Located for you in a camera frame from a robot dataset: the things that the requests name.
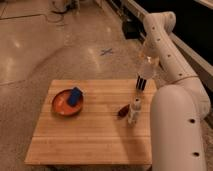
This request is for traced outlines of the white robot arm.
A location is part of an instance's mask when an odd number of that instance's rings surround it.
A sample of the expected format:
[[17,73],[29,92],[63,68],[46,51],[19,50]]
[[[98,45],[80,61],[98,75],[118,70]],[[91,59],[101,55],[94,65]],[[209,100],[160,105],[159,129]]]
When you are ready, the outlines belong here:
[[170,38],[175,23],[172,11],[143,18],[146,54],[159,60],[166,78],[151,102],[152,171],[207,171],[201,120],[211,102],[197,73]]

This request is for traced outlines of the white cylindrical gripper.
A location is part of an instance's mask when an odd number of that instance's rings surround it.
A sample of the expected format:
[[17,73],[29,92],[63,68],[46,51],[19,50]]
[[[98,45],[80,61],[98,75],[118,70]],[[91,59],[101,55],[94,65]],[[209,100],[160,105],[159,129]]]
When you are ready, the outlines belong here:
[[154,46],[148,40],[143,42],[140,56],[143,59],[148,58],[155,67],[157,67],[159,64],[157,52]]

